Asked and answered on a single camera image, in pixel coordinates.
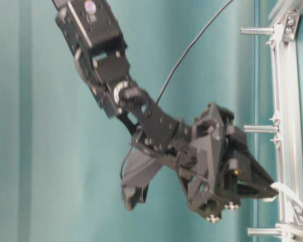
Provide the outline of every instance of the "metal rod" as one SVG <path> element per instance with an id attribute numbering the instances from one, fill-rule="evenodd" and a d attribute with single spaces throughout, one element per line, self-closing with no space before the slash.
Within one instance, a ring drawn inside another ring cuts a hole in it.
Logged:
<path id="1" fill-rule="evenodd" d="M 277 228 L 248 228 L 248 236 L 271 236 L 281 237 L 283 235 L 281 229 Z"/>
<path id="2" fill-rule="evenodd" d="M 247 27 L 247 28 L 241 28 L 241 34 L 273 35 L 274 29 Z"/>
<path id="3" fill-rule="evenodd" d="M 244 131 L 246 133 L 269 133 L 275 134 L 278 132 L 277 126 L 244 126 Z"/>

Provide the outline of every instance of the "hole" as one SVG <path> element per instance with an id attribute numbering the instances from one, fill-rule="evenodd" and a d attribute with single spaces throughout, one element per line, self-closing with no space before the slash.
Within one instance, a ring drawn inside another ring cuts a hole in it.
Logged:
<path id="1" fill-rule="evenodd" d="M 93 60 L 98 62 L 98 61 L 101 61 L 104 58 L 107 58 L 107 54 L 105 52 L 102 53 L 102 54 L 96 55 L 95 57 L 93 57 Z"/>
<path id="2" fill-rule="evenodd" d="M 146 105 L 145 104 L 143 106 L 141 106 L 141 111 L 142 111 L 142 113 L 146 112 Z"/>
<path id="3" fill-rule="evenodd" d="M 134 125 L 138 123 L 137 118 L 136 118 L 132 113 L 129 113 L 129 114 L 128 114 L 128 118 L 130 119 L 130 121 L 131 121 Z"/>

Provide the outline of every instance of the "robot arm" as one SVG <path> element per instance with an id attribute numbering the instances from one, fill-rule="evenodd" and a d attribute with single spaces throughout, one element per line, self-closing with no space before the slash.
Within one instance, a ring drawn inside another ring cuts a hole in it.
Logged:
<path id="1" fill-rule="evenodd" d="M 56 23 L 76 69 L 108 117 L 117 117 L 131 134 L 122 180 L 128 210 L 145 202 L 149 182 L 163 165 L 176 171 L 187 204 L 215 223 L 241 198 L 274 197 L 273 183 L 248 152 L 245 133 L 230 111 L 211 103 L 193 126 L 164 113 L 129 75 L 127 47 L 106 0 L 53 1 Z M 128 117 L 133 114 L 138 123 Z"/>

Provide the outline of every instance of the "screw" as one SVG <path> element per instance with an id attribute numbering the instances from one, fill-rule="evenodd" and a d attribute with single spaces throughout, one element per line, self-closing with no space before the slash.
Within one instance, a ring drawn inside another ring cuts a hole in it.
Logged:
<path id="1" fill-rule="evenodd" d="M 303 213 L 302 208 L 300 208 L 300 207 L 298 207 L 298 206 L 294 207 L 294 210 L 295 210 L 295 212 L 296 212 L 297 214 L 302 214 L 302 213 Z"/>
<path id="2" fill-rule="evenodd" d="M 287 27 L 287 28 L 285 29 L 285 33 L 286 33 L 286 34 L 289 34 L 289 33 L 291 33 L 291 32 L 293 32 L 293 29 L 292 29 L 291 27 Z"/>
<path id="3" fill-rule="evenodd" d="M 287 21 L 287 26 L 293 26 L 295 24 L 295 20 L 294 19 L 289 19 L 288 21 Z"/>
<path id="4" fill-rule="evenodd" d="M 237 208 L 239 208 L 239 205 L 235 204 L 234 202 L 229 202 L 224 207 L 229 210 L 236 210 Z"/>
<path id="5" fill-rule="evenodd" d="M 300 222 L 303 222 L 303 216 L 298 217 Z"/>
<path id="6" fill-rule="evenodd" d="M 207 221 L 210 223 L 217 223 L 220 220 L 219 217 L 214 216 L 213 214 L 211 214 L 209 217 L 207 217 Z"/>

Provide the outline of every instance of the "metal bracket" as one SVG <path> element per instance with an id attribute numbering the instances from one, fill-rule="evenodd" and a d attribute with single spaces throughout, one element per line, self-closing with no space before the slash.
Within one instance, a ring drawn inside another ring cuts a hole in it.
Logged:
<path id="1" fill-rule="evenodd" d="M 295 222 L 298 226 L 303 226 L 303 209 L 295 201 L 290 202 L 291 209 L 293 211 Z"/>

